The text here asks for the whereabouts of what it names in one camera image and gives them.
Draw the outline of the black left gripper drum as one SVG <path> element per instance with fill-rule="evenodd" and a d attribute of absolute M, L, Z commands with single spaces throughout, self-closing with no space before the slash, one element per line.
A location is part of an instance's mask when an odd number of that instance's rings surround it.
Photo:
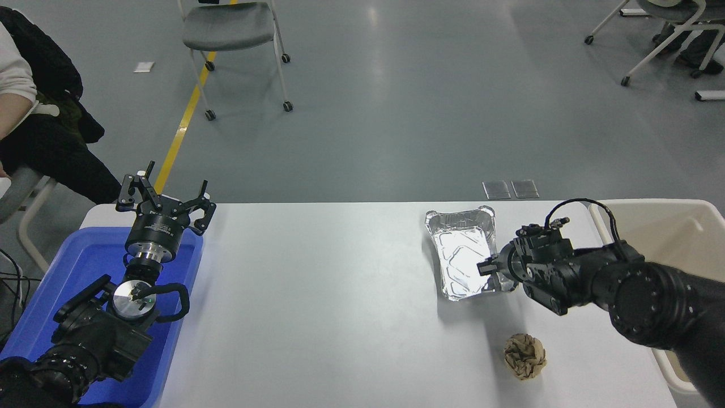
<path fill-rule="evenodd" d="M 166 251 L 177 251 L 180 247 L 184 229 L 189 227 L 189 215 L 168 216 L 163 212 L 135 209 L 135 220 L 129 237 L 125 241 L 125 250 L 143 243 L 161 246 Z"/>

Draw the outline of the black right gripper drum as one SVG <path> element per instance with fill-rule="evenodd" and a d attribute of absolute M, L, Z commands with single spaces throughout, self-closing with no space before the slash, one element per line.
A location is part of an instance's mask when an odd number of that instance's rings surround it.
<path fill-rule="evenodd" d="M 497 261 L 498 274 L 502 276 L 502 289 L 512 292 L 524 278 L 524 267 L 513 241 L 503 246 L 498 253 Z"/>

